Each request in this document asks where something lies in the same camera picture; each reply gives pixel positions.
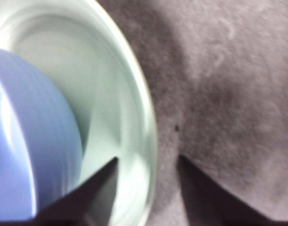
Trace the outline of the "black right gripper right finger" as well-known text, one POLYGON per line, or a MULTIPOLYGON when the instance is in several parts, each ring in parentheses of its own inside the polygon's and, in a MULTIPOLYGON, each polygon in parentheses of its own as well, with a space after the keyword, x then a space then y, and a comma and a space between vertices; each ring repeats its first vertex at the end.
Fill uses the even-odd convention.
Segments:
POLYGON ((180 155, 180 185, 191 226, 282 226, 231 194, 180 155))

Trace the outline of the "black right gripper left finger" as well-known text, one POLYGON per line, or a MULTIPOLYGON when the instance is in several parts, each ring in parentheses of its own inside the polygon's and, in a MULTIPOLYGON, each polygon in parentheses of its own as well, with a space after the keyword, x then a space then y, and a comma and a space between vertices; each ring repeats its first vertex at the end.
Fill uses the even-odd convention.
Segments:
POLYGON ((118 180, 114 157, 78 189, 39 213, 31 226, 107 226, 118 180))

